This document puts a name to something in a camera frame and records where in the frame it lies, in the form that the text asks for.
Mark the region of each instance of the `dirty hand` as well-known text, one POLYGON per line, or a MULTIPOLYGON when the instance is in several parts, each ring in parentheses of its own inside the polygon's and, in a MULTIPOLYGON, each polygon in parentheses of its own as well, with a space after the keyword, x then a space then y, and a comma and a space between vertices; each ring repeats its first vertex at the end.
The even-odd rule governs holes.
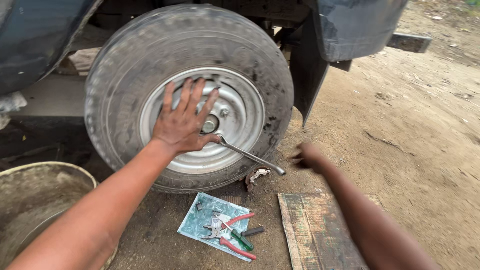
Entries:
POLYGON ((180 102, 175 110, 172 110, 172 94, 175 85, 173 82, 167 84, 163 108, 153 128, 151 142, 163 142, 164 146, 170 149, 174 156, 202 150, 209 142, 220 142, 220 138, 215 134, 200 136, 205 118, 212 110, 218 97, 218 89, 215 88, 210 92, 202 111, 197 115, 196 108, 205 87, 205 79, 198 79, 190 94, 192 84, 193 80, 191 78, 186 79, 183 83, 180 102))
POLYGON ((296 165, 302 169, 313 169, 314 172, 323 174, 325 162, 328 162, 323 157, 320 150, 310 143, 301 143, 297 145, 300 149, 300 154, 293 157, 293 159, 300 159, 296 165))

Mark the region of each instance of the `lug wrench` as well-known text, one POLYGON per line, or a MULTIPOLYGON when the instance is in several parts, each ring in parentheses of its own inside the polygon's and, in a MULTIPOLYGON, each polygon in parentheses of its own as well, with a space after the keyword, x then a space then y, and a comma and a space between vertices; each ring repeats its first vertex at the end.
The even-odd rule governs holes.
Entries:
POLYGON ((265 160, 263 160, 263 159, 261 159, 261 158, 259 158, 259 157, 257 157, 257 156, 254 156, 254 155, 250 154, 249 152, 244 151, 244 150, 236 147, 235 145, 229 143, 229 142, 225 139, 225 136, 223 136, 223 134, 217 133, 216 135, 217 135, 218 137, 220 137, 220 144, 221 144, 221 145, 223 145, 223 146, 225 146, 225 147, 227 147, 227 148, 230 148, 230 149, 232 149, 233 151, 235 151, 235 152, 237 152, 237 153, 240 153, 240 154, 242 154, 242 155, 250 158, 251 160, 254 160, 254 161, 259 162, 259 163, 262 163, 262 164, 265 164, 267 167, 271 167, 272 170, 276 171, 276 172, 278 173, 278 175, 280 175, 280 176, 284 176, 285 174, 287 174, 284 169, 282 169, 282 168, 280 168, 280 167, 278 167, 278 166, 276 166, 276 165, 274 165, 274 164, 272 164, 272 163, 270 163, 270 162, 268 162, 268 161, 265 161, 265 160))

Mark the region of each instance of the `green-handled screwdriver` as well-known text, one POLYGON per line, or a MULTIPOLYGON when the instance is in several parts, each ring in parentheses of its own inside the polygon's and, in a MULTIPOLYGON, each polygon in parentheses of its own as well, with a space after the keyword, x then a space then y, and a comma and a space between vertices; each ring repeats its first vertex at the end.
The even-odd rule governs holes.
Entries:
POLYGON ((213 214, 216 216, 216 218, 218 218, 219 221, 221 221, 223 224, 225 224, 225 226, 232 232, 232 235, 234 237, 236 237, 247 248, 247 250, 249 250, 249 251, 253 250, 253 244, 250 243, 245 236, 243 236, 239 232, 237 232, 236 229, 232 230, 232 228, 230 228, 230 226, 228 226, 225 222, 223 222, 223 220, 221 220, 220 217, 217 216, 217 214, 215 214, 215 213, 213 213, 213 214))

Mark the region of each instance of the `hub cap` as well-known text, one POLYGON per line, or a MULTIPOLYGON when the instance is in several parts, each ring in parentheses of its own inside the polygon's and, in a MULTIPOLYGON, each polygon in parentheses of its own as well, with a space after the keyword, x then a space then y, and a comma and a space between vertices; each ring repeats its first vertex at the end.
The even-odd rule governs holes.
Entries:
MULTIPOLYGON (((206 80, 202 98, 197 105, 200 112, 207 95, 218 87, 219 97, 202 127, 201 134, 222 133, 228 141, 249 151, 257 141, 264 125, 264 103, 256 87, 244 76, 234 71, 201 67, 178 73, 154 89, 140 116, 140 137, 144 145, 152 137, 152 130, 160 112, 165 85, 175 83, 172 107, 180 100, 180 90, 186 78, 206 80)), ((199 174, 220 171, 237 162, 242 155, 220 144, 208 143, 201 151, 176 157, 167 168, 176 172, 199 174)))

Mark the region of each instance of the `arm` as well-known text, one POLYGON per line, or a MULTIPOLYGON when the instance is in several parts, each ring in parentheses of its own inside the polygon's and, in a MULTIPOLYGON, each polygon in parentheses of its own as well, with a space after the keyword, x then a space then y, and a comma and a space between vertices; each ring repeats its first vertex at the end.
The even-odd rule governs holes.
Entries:
POLYGON ((180 103, 172 110, 174 85, 169 83, 147 146, 65 212, 7 269, 99 269, 150 186, 172 159, 181 153, 201 150, 208 142, 218 143, 214 134, 199 136, 218 97, 218 90, 214 89, 202 111, 195 115, 204 86, 205 80, 199 79, 190 93, 192 79, 187 79, 180 103))
POLYGON ((371 202, 310 144, 300 144, 299 166, 324 176, 342 210, 352 240, 370 269, 436 270, 415 239, 371 202))

